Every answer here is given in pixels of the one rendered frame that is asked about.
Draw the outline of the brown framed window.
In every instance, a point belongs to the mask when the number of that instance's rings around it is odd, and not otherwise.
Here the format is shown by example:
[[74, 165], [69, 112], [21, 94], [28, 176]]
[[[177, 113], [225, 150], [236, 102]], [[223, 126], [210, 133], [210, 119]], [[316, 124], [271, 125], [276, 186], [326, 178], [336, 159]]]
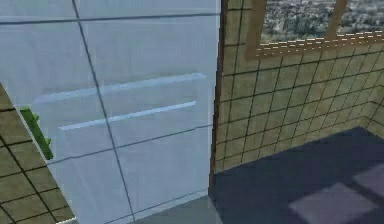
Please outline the brown framed window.
[[251, 0], [245, 58], [384, 43], [384, 0]]

